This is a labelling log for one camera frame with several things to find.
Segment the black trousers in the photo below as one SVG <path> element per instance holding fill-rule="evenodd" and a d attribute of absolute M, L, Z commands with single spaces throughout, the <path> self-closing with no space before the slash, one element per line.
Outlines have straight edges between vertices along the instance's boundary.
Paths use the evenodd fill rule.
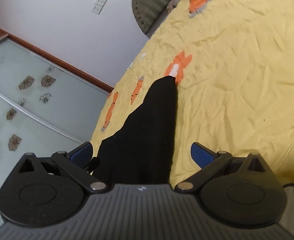
<path fill-rule="evenodd" d="M 167 184 L 176 129 L 177 87 L 172 76 L 154 81 L 121 129 L 104 139 L 92 175 L 111 184 Z"/>

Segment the frosted glass floral sliding door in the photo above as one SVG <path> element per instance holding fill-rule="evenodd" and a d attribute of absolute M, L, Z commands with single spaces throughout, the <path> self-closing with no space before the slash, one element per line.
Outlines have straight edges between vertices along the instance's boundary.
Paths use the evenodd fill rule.
<path fill-rule="evenodd" d="M 48 157 L 90 141 L 106 99 L 103 89 L 0 38 L 0 188 L 25 153 Z"/>

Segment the yellow carrot print bedsheet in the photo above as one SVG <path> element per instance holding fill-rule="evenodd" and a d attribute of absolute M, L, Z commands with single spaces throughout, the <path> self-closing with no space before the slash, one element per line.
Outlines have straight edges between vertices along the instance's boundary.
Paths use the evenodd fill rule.
<path fill-rule="evenodd" d="M 91 143 L 124 124 L 152 83 L 190 58 L 178 84 L 170 183 L 199 167 L 195 141 L 237 157 L 258 152 L 283 185 L 294 184 L 294 0 L 180 0 L 114 87 Z"/>

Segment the brown grey pillow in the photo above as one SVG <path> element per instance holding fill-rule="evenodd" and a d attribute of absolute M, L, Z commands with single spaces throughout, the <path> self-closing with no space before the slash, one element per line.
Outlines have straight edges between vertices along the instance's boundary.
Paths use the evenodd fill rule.
<path fill-rule="evenodd" d="M 180 0 L 171 0 L 168 4 L 167 4 L 167 12 L 170 13 L 177 5 L 178 5 L 178 2 Z"/>

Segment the brown wooden door frame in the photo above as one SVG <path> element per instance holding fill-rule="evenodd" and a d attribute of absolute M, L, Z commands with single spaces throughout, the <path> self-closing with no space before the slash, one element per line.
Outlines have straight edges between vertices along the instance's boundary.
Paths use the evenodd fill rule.
<path fill-rule="evenodd" d="M 9 38 L 10 40 L 18 43 L 23 48 L 31 50 L 32 52 L 36 53 L 37 55 L 58 65 L 63 70 L 66 70 L 67 72 L 75 74 L 76 77 L 79 77 L 83 80 L 86 80 L 89 83 L 91 83 L 92 85 L 95 85 L 108 93 L 110 93 L 113 90 L 113 87 L 104 83 L 103 81 L 91 76 L 90 74 L 85 73 L 84 71 L 82 71 L 82 70 L 76 68 L 75 66 L 68 64 L 67 62 L 59 59 L 58 57 L 55 57 L 52 54 L 32 45 L 31 43 L 28 43 L 27 41 L 24 41 L 24 40 L 16 37 L 15 35 L 12 35 L 10 33 L 7 33 L 6 31 L 3 31 L 2 29 L 0 29 L 0 40 L 3 38 Z"/>

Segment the white wall socket pair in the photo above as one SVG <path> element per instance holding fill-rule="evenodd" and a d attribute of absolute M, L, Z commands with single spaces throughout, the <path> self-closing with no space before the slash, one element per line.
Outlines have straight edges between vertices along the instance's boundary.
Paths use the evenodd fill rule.
<path fill-rule="evenodd" d="M 93 7 L 92 7 L 92 12 L 99 15 L 105 6 L 107 0 L 96 0 Z"/>

